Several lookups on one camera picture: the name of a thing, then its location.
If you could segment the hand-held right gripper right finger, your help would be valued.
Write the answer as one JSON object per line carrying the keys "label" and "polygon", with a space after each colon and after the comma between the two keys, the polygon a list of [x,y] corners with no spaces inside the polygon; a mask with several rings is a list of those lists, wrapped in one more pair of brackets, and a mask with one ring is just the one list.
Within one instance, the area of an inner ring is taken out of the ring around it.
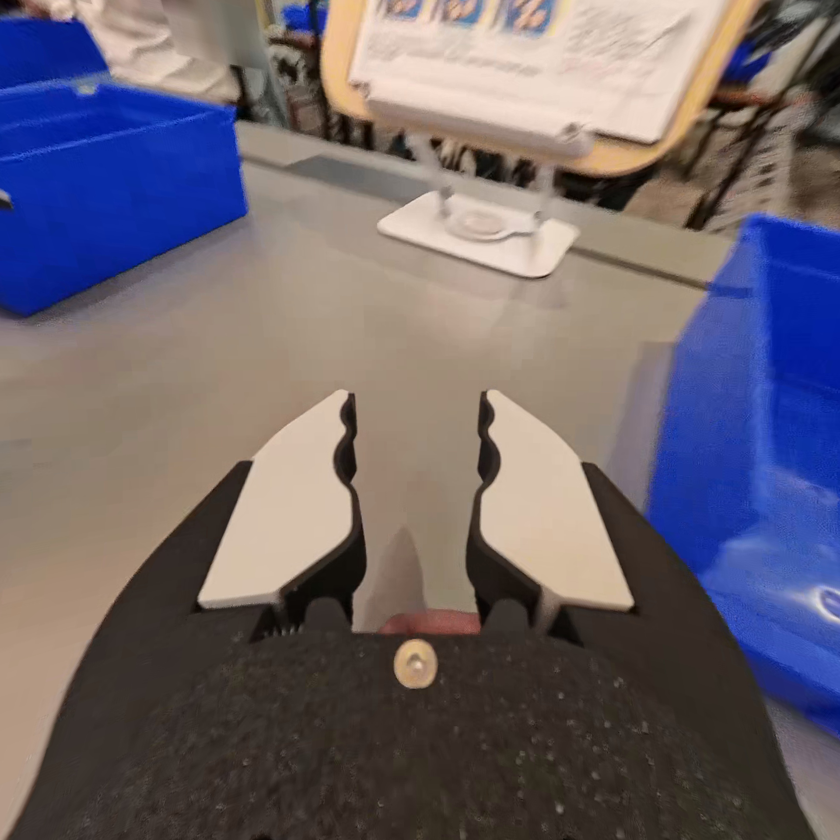
{"label": "hand-held right gripper right finger", "polygon": [[581,458],[497,389],[479,399],[467,575],[482,619],[512,601],[547,635],[565,607],[628,614],[634,596]]}

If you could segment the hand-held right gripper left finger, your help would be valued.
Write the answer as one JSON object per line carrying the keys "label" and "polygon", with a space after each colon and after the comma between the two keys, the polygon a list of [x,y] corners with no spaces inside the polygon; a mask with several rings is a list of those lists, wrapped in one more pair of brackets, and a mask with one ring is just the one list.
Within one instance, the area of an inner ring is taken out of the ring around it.
{"label": "hand-held right gripper left finger", "polygon": [[357,433],[354,394],[339,389],[263,445],[198,592],[203,611],[267,606],[299,629],[325,598],[353,623],[366,573]]}

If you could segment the blue plastic bin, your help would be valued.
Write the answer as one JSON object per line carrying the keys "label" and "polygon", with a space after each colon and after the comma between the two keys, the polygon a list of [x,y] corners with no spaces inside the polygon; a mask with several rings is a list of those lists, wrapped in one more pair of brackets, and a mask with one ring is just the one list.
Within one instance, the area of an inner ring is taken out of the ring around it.
{"label": "blue plastic bin", "polygon": [[28,316],[245,216],[229,106],[97,84],[1,100],[1,303]]}
{"label": "blue plastic bin", "polygon": [[109,74],[86,26],[78,20],[1,20],[1,89]]}
{"label": "blue plastic bin", "polygon": [[764,692],[839,732],[839,237],[752,215],[675,344],[647,517]]}

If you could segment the person's right hand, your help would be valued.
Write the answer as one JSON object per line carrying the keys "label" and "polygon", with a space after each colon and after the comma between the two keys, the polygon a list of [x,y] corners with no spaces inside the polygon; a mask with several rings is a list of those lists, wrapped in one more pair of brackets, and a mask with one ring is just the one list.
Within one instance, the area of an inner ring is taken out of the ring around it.
{"label": "person's right hand", "polygon": [[403,636],[477,635],[480,629],[480,616],[475,612],[430,609],[393,615],[378,633]]}

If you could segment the wood and white document stand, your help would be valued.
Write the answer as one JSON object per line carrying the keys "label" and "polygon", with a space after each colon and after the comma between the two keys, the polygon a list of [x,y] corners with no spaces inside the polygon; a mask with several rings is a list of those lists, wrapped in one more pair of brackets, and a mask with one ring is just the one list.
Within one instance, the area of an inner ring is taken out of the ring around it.
{"label": "wood and white document stand", "polygon": [[[429,183],[423,195],[383,217],[377,225],[379,233],[529,280],[551,275],[580,236],[576,226],[551,218],[554,173],[613,179],[659,163],[686,137],[705,109],[758,6],[758,2],[715,1],[726,2],[726,10],[660,141],[645,145],[589,135],[571,125],[571,143],[548,149],[494,140],[475,130],[448,129],[431,118],[407,118],[390,108],[371,108],[362,87],[349,83],[368,2],[373,1],[329,2],[320,61],[323,88],[337,112],[404,131],[406,144]],[[438,159],[434,139],[534,163],[539,204],[526,211],[459,192]]]}

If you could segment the printed instruction sheet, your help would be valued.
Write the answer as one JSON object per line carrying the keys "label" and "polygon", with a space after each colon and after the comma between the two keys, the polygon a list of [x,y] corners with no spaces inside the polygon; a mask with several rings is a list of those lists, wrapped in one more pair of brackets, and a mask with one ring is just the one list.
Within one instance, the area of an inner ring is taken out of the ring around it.
{"label": "printed instruction sheet", "polygon": [[372,109],[535,148],[660,141],[726,2],[368,2],[349,83]]}

